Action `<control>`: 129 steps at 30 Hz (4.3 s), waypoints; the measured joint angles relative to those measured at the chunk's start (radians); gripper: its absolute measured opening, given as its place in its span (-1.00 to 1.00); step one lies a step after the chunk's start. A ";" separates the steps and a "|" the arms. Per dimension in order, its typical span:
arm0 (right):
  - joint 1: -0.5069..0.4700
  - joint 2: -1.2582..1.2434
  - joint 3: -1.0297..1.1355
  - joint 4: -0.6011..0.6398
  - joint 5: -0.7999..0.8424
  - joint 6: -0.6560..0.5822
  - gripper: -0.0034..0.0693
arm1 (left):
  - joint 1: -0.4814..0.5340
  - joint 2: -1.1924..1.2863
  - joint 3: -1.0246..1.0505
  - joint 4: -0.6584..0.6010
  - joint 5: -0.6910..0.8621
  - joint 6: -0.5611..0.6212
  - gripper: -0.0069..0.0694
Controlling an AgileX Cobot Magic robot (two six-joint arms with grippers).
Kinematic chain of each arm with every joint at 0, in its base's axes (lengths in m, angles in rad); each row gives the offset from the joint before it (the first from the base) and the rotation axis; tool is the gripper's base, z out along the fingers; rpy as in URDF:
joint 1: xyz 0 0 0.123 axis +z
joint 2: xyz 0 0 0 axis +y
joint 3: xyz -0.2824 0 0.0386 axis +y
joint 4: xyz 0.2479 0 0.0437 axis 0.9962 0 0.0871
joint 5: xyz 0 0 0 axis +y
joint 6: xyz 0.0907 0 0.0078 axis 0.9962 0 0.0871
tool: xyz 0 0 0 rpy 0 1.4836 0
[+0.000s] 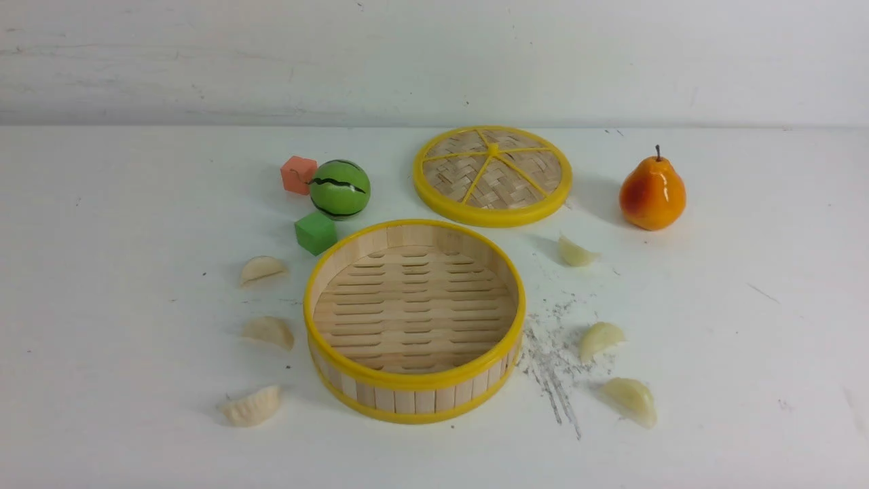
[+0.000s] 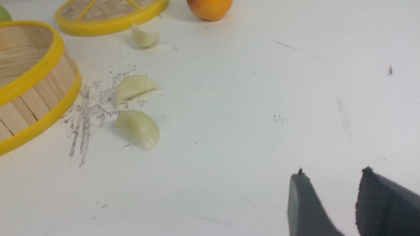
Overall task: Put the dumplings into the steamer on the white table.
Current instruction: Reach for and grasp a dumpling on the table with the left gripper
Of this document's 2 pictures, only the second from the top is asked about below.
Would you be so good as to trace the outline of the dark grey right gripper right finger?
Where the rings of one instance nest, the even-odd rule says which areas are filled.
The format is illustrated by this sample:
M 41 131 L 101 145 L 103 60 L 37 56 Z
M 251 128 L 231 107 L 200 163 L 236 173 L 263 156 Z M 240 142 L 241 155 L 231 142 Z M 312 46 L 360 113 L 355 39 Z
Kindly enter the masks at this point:
M 362 170 L 356 203 L 356 226 L 361 236 L 418 236 L 419 194 L 366 167 Z

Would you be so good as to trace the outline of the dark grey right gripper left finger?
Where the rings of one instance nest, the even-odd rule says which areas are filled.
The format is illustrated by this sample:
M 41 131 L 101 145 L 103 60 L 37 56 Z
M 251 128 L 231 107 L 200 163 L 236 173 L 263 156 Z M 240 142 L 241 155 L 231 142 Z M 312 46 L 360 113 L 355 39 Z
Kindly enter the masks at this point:
M 316 194 L 302 169 L 291 175 L 287 206 L 290 236 L 342 236 Z

